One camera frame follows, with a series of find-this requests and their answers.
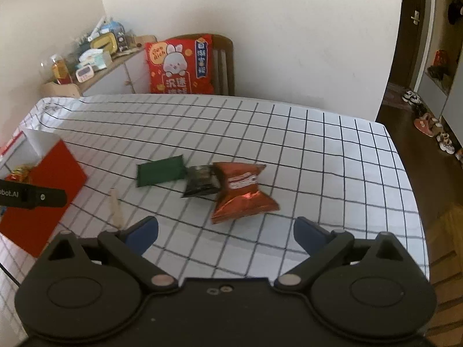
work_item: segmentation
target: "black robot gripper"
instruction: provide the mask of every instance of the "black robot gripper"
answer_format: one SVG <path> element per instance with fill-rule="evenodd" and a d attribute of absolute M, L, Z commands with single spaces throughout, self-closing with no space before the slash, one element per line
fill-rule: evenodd
<path fill-rule="evenodd" d="M 171 275 L 141 254 L 157 238 L 148 217 L 97 238 L 58 235 L 15 297 L 22 346 L 432 346 L 423 332 L 433 288 L 397 238 L 327 232 L 299 217 L 310 257 L 266 278 Z"/>

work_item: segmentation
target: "door handle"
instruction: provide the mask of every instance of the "door handle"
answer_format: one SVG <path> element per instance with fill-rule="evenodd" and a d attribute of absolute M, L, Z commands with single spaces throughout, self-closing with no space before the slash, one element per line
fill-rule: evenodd
<path fill-rule="evenodd" d="M 415 15 L 411 16 L 410 18 L 413 19 L 413 23 L 415 25 L 418 25 L 420 23 L 420 12 L 415 10 Z"/>

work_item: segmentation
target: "black snack package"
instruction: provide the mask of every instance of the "black snack package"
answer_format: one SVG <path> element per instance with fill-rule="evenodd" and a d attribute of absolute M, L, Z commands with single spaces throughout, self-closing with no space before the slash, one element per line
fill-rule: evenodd
<path fill-rule="evenodd" d="M 196 165 L 187 169 L 187 187 L 182 197 L 197 197 L 217 193 L 221 184 L 211 165 Z"/>

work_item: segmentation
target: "black cable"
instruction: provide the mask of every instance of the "black cable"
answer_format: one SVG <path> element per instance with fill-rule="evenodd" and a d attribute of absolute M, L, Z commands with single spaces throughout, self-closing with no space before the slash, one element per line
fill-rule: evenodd
<path fill-rule="evenodd" d="M 14 284 L 16 284 L 18 287 L 21 285 L 20 282 L 18 282 L 2 264 L 0 264 L 0 269 L 2 269 L 2 271 L 13 281 Z"/>

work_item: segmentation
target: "screw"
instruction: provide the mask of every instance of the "screw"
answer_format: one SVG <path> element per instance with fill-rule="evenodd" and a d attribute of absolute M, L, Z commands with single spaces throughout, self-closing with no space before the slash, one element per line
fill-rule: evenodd
<path fill-rule="evenodd" d="M 278 282 L 282 285 L 293 286 L 302 282 L 302 279 L 296 274 L 284 274 L 278 278 Z"/>
<path fill-rule="evenodd" d="M 232 292 L 232 291 L 233 291 L 233 287 L 230 286 L 230 285 L 223 285 L 223 286 L 221 287 L 221 291 L 222 291 L 222 292 Z"/>
<path fill-rule="evenodd" d="M 167 287 L 175 282 L 175 279 L 167 274 L 158 274 L 151 278 L 151 283 L 159 287 Z"/>
<path fill-rule="evenodd" d="M 217 288 L 208 288 L 206 292 L 209 295 L 218 295 L 220 293 L 220 291 Z"/>

